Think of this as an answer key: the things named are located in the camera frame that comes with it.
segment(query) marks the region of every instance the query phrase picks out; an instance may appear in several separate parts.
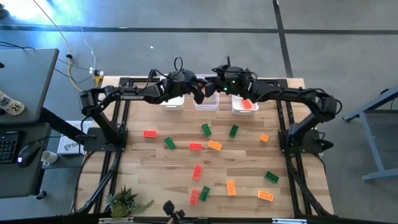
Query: desk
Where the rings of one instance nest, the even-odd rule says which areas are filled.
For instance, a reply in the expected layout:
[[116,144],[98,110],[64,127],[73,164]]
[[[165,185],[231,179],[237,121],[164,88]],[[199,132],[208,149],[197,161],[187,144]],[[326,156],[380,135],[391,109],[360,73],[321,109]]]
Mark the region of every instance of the desk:
[[[30,141],[45,138],[50,134],[51,129],[48,124],[41,123],[28,126],[0,128],[0,132],[3,131],[22,131],[23,134],[20,136],[20,145],[23,147]],[[44,148],[45,147],[41,147],[32,163],[25,168],[19,167],[16,163],[1,164],[0,198],[25,197],[31,194],[37,195],[39,193],[44,175],[44,171],[41,169],[42,163],[40,161]]]
[[[25,104],[25,111],[18,116],[0,115],[0,131],[23,131],[19,150],[29,141],[48,136],[50,127],[70,139],[76,140],[77,135],[84,134],[43,108],[58,53],[58,49],[0,50],[0,62],[4,64],[0,69],[0,90]],[[39,193],[44,174],[40,158],[44,149],[40,149],[28,167],[0,165],[0,198]]]
[[[117,86],[119,78],[105,77],[103,86]],[[301,78],[287,81],[291,87],[304,87]],[[165,217],[162,206],[171,200],[175,208],[183,209],[188,217],[294,217],[285,159],[280,153],[277,137],[280,126],[276,102],[259,103],[259,107],[254,116],[233,115],[231,96],[224,93],[220,93],[216,111],[195,110],[192,95],[185,95],[182,111],[164,111],[158,105],[131,101],[127,119],[129,137],[119,166],[116,192],[126,185],[132,187],[134,194],[139,194],[137,201],[155,200],[151,208],[134,216]],[[300,103],[292,103],[292,107],[296,122],[309,113],[309,109]],[[113,104],[104,113],[111,119]],[[210,138],[201,130],[204,123],[210,126]],[[233,124],[239,129],[236,137],[231,139],[228,134]],[[157,130],[157,137],[143,138],[145,129]],[[269,135],[268,143],[260,143],[261,134]],[[166,137],[174,140],[176,149],[165,146]],[[221,152],[208,149],[210,139],[222,143]],[[189,142],[202,143],[202,151],[188,150]],[[98,185],[103,157],[103,152],[96,152],[85,164],[78,187],[79,208]],[[311,154],[302,154],[302,160],[308,188],[325,210],[333,213],[322,163]],[[193,180],[193,168],[197,164],[203,166],[203,171],[200,180]],[[280,177],[277,184],[263,177],[267,170]],[[236,196],[228,196],[227,180],[234,180]],[[189,205],[192,189],[202,190],[204,185],[211,188],[206,202]],[[302,194],[299,187],[297,189],[300,208],[304,211]],[[258,190],[273,193],[274,201],[258,199]]]

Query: succulent plant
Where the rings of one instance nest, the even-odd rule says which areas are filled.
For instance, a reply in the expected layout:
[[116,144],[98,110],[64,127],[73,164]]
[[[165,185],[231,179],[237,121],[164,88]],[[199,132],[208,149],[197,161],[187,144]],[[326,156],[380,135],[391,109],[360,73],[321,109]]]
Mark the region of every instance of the succulent plant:
[[106,206],[110,206],[111,216],[113,218],[122,218],[130,213],[142,213],[154,203],[153,200],[145,205],[135,202],[134,198],[137,195],[132,194],[132,189],[130,187],[127,189],[126,186],[116,195],[108,195],[106,197]]

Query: concrete floor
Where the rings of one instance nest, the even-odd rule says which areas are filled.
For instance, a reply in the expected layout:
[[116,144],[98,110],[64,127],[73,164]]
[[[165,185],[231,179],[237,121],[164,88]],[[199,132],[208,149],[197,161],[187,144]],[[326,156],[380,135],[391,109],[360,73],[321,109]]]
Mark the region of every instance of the concrete floor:
[[[38,1],[60,26],[85,27],[173,27],[276,29],[272,0],[77,0]],[[50,25],[32,1],[5,1],[9,17],[1,25]],[[398,29],[397,1],[279,0],[285,29],[383,30]],[[75,65],[93,66],[89,48],[80,32],[64,32]],[[262,77],[286,77],[278,34],[254,33],[167,33],[167,32],[86,32],[97,67],[106,75],[146,75],[152,68],[168,72],[176,55],[185,68],[210,73],[225,62],[227,55],[237,66],[249,67]],[[0,40],[35,48],[60,49],[65,60],[66,46],[58,32],[0,30]],[[396,58],[398,35],[286,34],[294,77],[305,79],[307,87],[325,89],[344,105],[340,115],[376,97],[398,83]],[[66,72],[66,66],[57,63]],[[73,69],[82,80],[88,71]],[[81,88],[94,87],[91,81]],[[45,106],[67,120],[81,119],[79,92],[67,78],[54,72]],[[326,175],[335,213],[345,218],[397,222],[398,177],[363,182],[363,174],[376,170],[359,121],[340,120],[322,124],[326,139],[335,143],[324,156]],[[56,140],[50,147],[56,147]],[[67,214],[72,201],[78,169],[48,170],[43,189],[45,199],[32,197],[0,200],[0,220]]]

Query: keyboard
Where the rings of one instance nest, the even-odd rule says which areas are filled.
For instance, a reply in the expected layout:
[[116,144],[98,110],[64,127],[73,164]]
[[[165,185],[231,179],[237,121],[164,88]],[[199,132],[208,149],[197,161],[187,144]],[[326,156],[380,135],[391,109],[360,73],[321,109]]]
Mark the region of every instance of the keyboard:
[[15,162],[19,135],[17,131],[0,133],[0,164]]

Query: wooden table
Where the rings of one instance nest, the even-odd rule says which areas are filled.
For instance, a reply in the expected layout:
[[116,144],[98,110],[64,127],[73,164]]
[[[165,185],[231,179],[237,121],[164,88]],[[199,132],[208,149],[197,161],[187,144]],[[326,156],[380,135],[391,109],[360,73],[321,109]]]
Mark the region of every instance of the wooden table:
[[[119,78],[105,77],[103,86],[117,86]],[[301,78],[288,78],[287,82],[290,87],[304,87]],[[112,117],[113,105],[104,111],[108,119]],[[119,166],[116,192],[126,185],[132,187],[134,194],[139,194],[137,201],[155,200],[151,208],[134,216],[165,217],[162,206],[171,200],[175,208],[183,209],[188,217],[294,217],[285,159],[277,137],[280,127],[276,102],[259,103],[259,107],[253,116],[233,115],[231,96],[223,93],[216,111],[195,110],[192,95],[185,95],[182,111],[165,111],[159,105],[131,101],[127,122],[129,137]],[[300,103],[292,103],[292,108],[296,122],[309,113]],[[205,123],[212,132],[209,138],[201,129]],[[239,126],[234,139],[228,136],[233,124]],[[157,130],[157,137],[143,138],[145,129]],[[259,141],[261,134],[269,136],[268,143]],[[174,140],[176,149],[168,149],[164,144],[166,137]],[[220,142],[222,150],[209,149],[209,140]],[[190,142],[202,143],[202,151],[189,150]],[[103,157],[103,152],[96,152],[85,164],[78,187],[78,208],[98,185]],[[333,213],[322,163],[311,154],[302,154],[302,160],[308,188],[325,210]],[[203,171],[199,180],[193,180],[193,168],[197,164],[203,166]],[[267,170],[280,177],[277,184],[264,178]],[[236,196],[228,196],[227,180],[234,180]],[[196,205],[190,205],[192,190],[201,191],[203,186],[211,188],[207,201],[199,200]],[[300,208],[304,211],[302,193],[298,186],[297,189]],[[274,194],[274,201],[258,199],[259,190]]]

